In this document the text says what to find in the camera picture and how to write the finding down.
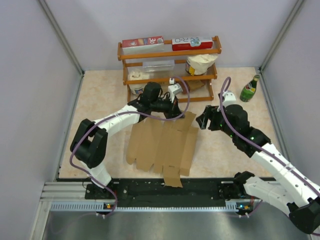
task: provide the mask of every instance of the gray floor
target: gray floor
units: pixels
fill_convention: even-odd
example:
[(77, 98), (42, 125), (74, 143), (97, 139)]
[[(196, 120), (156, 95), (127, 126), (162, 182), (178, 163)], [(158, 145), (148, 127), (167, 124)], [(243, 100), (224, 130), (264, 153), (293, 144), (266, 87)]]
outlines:
[(276, 208), (262, 204), (249, 219), (220, 212), (116, 212), (103, 220), (83, 212), (51, 212), (45, 240), (306, 240)]

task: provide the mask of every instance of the red and white box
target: red and white box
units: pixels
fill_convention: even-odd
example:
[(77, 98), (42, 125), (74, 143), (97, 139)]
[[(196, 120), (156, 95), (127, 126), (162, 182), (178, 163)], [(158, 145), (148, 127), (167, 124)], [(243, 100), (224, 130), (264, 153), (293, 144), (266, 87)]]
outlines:
[(162, 36), (122, 40), (122, 50), (124, 54), (161, 52), (165, 50), (165, 41)]
[(172, 50), (195, 50), (195, 49), (210, 49), (214, 42), (211, 37), (181, 37), (172, 39)]

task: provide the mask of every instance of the clear plastic container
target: clear plastic container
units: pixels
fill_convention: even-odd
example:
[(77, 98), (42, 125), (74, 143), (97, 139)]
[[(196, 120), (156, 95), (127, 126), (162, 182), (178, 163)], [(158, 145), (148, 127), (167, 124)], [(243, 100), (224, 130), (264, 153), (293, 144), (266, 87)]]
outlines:
[(160, 60), (160, 61), (144, 61), (142, 63), (143, 71), (160, 72), (160, 71), (173, 71), (175, 67), (175, 60)]

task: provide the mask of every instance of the bottle cap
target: bottle cap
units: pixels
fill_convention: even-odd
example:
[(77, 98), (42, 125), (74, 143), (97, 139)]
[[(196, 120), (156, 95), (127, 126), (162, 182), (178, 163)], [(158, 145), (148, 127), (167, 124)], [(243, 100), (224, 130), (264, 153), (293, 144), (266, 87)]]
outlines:
[(258, 81), (260, 79), (259, 75), (254, 75), (253, 80)]

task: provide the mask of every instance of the wooden shelf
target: wooden shelf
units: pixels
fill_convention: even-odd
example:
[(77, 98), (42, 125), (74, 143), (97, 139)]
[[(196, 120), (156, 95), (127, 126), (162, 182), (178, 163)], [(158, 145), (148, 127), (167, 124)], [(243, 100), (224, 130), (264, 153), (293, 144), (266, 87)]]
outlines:
[[(212, 48), (207, 49), (196, 49), (196, 50), (182, 50), (182, 51), (163, 51), (163, 52), (150, 52), (150, 53), (137, 53), (137, 54), (123, 54), (122, 44), (118, 43), (117, 57), (119, 61), (122, 61), (123, 64), (123, 85), (127, 85), (127, 100), (128, 102), (131, 99), (131, 91), (129, 85), (134, 84), (146, 84), (148, 82), (157, 82), (165, 83), (169, 80), (170, 77), (179, 76), (186, 82), (188, 81), (205, 81), (206, 87), (208, 88), (209, 96), (204, 97), (192, 97), (191, 102), (199, 101), (211, 101), (214, 99), (214, 93), (212, 90), (211, 80), (217, 79), (218, 73), (216, 65), (213, 64), (207, 71), (206, 74), (191, 76), (185, 71), (185, 59), (175, 60), (175, 66), (173, 71), (158, 71), (150, 72), (149, 79), (141, 80), (128, 80), (129, 70), (128, 68), (137, 68), (142, 67), (142, 62), (133, 62), (127, 63), (126, 60), (133, 59), (147, 59), (147, 58), (163, 58), (163, 57), (177, 57), (177, 56), (189, 56), (189, 55), (199, 55), (199, 54), (221, 54), (222, 47), (218, 36), (212, 37), (213, 46)], [(172, 40), (165, 40), (165, 45), (172, 44)], [(179, 99), (180, 102), (186, 102), (186, 98)]]

